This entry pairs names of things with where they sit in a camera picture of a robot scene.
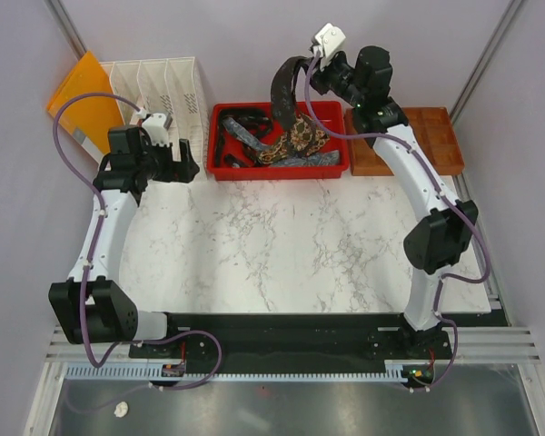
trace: yellow folder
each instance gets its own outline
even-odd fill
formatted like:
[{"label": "yellow folder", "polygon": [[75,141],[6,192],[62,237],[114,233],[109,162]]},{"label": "yellow folder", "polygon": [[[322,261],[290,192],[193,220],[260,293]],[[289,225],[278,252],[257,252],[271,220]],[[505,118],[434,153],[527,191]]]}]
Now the yellow folder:
[{"label": "yellow folder", "polygon": [[[85,93],[112,93],[109,77],[99,61],[87,52],[60,84],[46,106],[55,116],[63,104]],[[109,153],[107,132],[122,125],[116,100],[108,97],[85,98],[69,106],[61,118],[61,126],[97,161]]]}]

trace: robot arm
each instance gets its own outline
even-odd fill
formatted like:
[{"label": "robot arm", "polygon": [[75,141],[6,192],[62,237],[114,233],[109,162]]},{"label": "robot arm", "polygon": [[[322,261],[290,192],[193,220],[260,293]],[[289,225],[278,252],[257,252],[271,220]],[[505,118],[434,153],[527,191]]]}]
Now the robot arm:
[{"label": "robot arm", "polygon": [[[162,339],[167,317],[161,312],[138,311],[118,285],[119,266],[127,231],[149,180],[189,183],[199,172],[190,145],[180,140],[181,162],[174,162],[168,144],[169,117],[152,114],[142,126],[126,125],[109,131],[111,152],[94,179],[104,199],[104,210],[94,198],[91,223],[79,258],[66,282],[53,283],[49,301],[70,343],[82,343],[79,295],[84,268],[90,266],[86,295],[87,331],[91,342],[127,342]],[[104,215],[100,234],[97,223]],[[86,263],[94,237],[97,245]]]},{"label": "robot arm", "polygon": [[[393,73],[389,53],[376,46],[364,47],[353,68],[347,64],[345,53],[339,51],[344,40],[342,31],[331,24],[313,37],[312,51],[321,62],[312,74],[311,86],[320,94],[333,91],[349,103],[359,134],[386,134],[412,147],[410,153],[392,139],[366,139],[400,181],[418,221],[404,240],[404,251],[414,267],[404,320],[410,332],[427,332],[440,322],[433,310],[440,278],[459,261],[471,239],[466,224],[438,195],[437,186],[472,223],[476,222],[478,209],[473,202],[462,203],[444,185],[418,146],[403,110],[389,97]],[[428,173],[419,159],[429,168]]]}]

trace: white marble table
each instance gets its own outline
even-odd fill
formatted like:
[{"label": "white marble table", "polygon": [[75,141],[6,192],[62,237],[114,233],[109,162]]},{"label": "white marble table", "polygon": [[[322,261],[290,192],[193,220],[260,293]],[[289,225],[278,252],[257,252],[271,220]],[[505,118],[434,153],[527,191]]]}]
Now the white marble table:
[{"label": "white marble table", "polygon": [[[148,311],[402,312],[411,285],[402,240],[415,224],[393,177],[153,183],[120,284]],[[480,274],[472,248],[455,269]],[[455,281],[441,308],[491,309],[483,285]]]}]

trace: purple wall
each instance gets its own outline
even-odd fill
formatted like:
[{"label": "purple wall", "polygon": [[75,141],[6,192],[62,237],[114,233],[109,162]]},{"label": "purple wall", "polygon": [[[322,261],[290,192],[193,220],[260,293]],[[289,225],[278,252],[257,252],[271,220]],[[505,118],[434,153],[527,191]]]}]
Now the purple wall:
[{"label": "purple wall", "polygon": [[0,1],[0,436],[24,428],[55,326],[49,284],[89,220],[91,195],[61,164],[45,112],[74,62],[42,0]]},{"label": "purple wall", "polygon": [[[351,62],[365,45],[391,52],[401,104],[452,106],[509,0],[63,3],[102,60],[197,56],[209,104],[268,101],[274,72],[288,57],[306,55],[312,35],[331,22],[347,35]],[[153,35],[134,35],[138,25]]]},{"label": "purple wall", "polygon": [[545,364],[545,0],[525,6],[457,132],[506,305]]}]

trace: orange wooden tray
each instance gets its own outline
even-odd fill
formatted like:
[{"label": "orange wooden tray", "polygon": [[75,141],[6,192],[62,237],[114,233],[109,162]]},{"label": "orange wooden tray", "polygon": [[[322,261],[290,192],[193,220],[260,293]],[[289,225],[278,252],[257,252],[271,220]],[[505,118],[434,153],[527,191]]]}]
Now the orange wooden tray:
[{"label": "orange wooden tray", "polygon": [[[416,139],[440,175],[458,175],[464,170],[461,149],[445,107],[406,107]],[[345,131],[355,134],[352,110],[345,112]],[[390,168],[362,139],[349,141],[353,175],[392,175]]]}]

